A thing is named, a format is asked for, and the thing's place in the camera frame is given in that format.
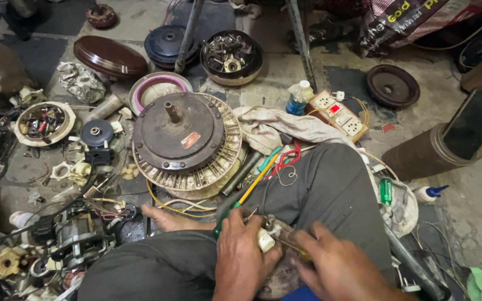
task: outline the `red switch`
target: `red switch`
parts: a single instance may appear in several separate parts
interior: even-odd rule
[[[339,111],[339,109],[341,109],[341,108],[338,105],[333,105],[333,106],[331,106],[330,111],[332,113],[336,113],[336,112]]]

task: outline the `pink ring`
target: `pink ring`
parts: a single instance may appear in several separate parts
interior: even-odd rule
[[[176,77],[173,76],[153,76],[137,86],[135,89],[135,93],[133,94],[133,103],[137,106],[137,108],[142,111],[144,110],[143,106],[140,103],[141,97],[143,97],[144,91],[150,88],[153,85],[161,84],[163,82],[168,82],[174,85],[177,85],[179,88],[182,89],[182,92],[187,92],[187,88],[185,85]]]

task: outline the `copper label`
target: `copper label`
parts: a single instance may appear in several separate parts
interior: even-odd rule
[[[200,138],[200,134],[197,132],[192,132],[189,136],[182,140],[182,146],[185,149],[190,148],[197,140]]]

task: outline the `blue nozzle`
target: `blue nozzle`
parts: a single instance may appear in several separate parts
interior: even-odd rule
[[[446,189],[446,188],[448,188],[448,187],[449,187],[449,185],[442,186],[442,187],[438,187],[438,188],[436,188],[436,187],[429,187],[429,188],[427,188],[427,190],[425,190],[425,192],[427,193],[428,196],[430,196],[430,197],[432,197],[432,198],[434,198],[434,197],[439,198],[439,197],[442,196],[442,195],[440,194],[440,191],[442,191],[442,190],[444,190],[444,189]]]

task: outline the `gray trousers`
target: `gray trousers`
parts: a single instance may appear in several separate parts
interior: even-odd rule
[[[388,280],[394,270],[388,238],[365,165],[343,144],[316,147],[293,164],[298,179],[283,186],[261,181],[244,207],[274,214],[296,229],[323,222],[338,238],[362,248]],[[280,172],[287,185],[292,168]],[[244,191],[224,201],[217,216]],[[78,301],[211,300],[215,287],[216,240],[211,231],[184,230],[156,235],[111,250],[94,263],[79,289]]]

